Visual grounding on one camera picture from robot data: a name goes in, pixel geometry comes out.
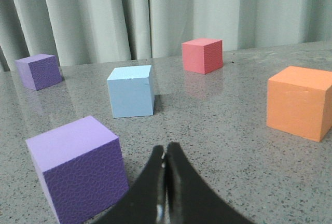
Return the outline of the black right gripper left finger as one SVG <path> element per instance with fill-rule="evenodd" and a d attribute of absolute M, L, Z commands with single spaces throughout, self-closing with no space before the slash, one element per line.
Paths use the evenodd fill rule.
<path fill-rule="evenodd" d="M 165 152 L 157 145 L 128 192 L 96 223 L 164 223 L 165 196 Z"/>

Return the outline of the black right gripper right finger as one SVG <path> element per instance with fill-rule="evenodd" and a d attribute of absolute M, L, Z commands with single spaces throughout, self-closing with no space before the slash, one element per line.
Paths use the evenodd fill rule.
<path fill-rule="evenodd" d="M 215 194 L 176 142 L 168 144 L 166 179 L 171 223 L 251 223 Z"/>

